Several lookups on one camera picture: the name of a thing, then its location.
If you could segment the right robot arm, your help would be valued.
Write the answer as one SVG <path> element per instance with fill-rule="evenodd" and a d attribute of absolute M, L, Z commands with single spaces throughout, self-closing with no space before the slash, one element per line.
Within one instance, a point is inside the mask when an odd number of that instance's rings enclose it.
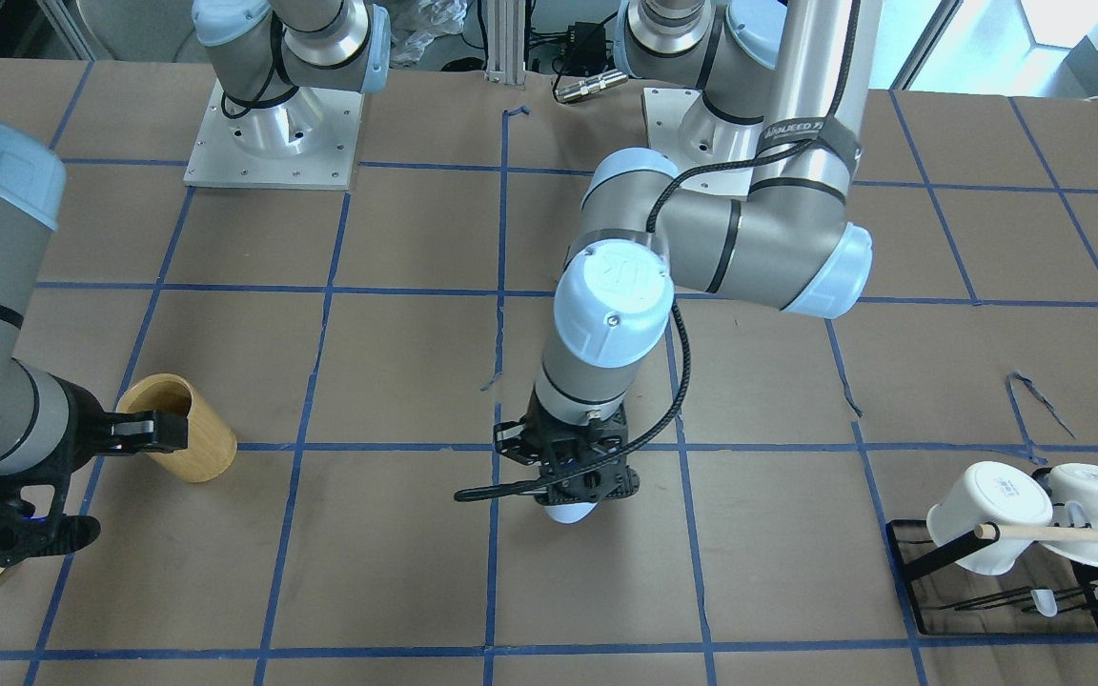
<path fill-rule="evenodd" d="M 60 157 L 0 122 L 0 567 L 96 541 L 94 517 L 64 511 L 72 473 L 93 456 L 188 446 L 186 417 L 108 413 L 85 387 L 13 355 L 65 182 Z"/>

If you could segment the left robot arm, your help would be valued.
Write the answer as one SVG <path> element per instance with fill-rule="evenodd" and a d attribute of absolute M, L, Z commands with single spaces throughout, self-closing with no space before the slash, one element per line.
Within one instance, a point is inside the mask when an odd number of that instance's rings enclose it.
<path fill-rule="evenodd" d="M 561 522 L 637 493 L 628 457 L 679 415 L 690 386 L 680 286 L 836 318 L 866 285 L 869 230 L 848 221 L 879 1 L 624 1 L 624 74 L 701 92 L 757 136 L 741 159 L 627 148 L 601 161 L 553 299 L 530 404 L 494 427 L 538 470 L 457 502 L 531 494 Z"/>

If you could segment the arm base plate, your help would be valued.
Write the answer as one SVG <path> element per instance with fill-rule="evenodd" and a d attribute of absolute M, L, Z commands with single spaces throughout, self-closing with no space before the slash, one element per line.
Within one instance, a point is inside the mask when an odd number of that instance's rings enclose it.
<path fill-rule="evenodd" d="M 365 95 L 301 88 L 287 103 L 239 120 L 214 86 L 183 181 L 221 190 L 347 191 Z"/>
<path fill-rule="evenodd" d="M 737 121 L 707 104 L 704 92 L 646 87 L 646 142 L 680 171 L 750 159 L 757 151 L 763 119 Z"/>

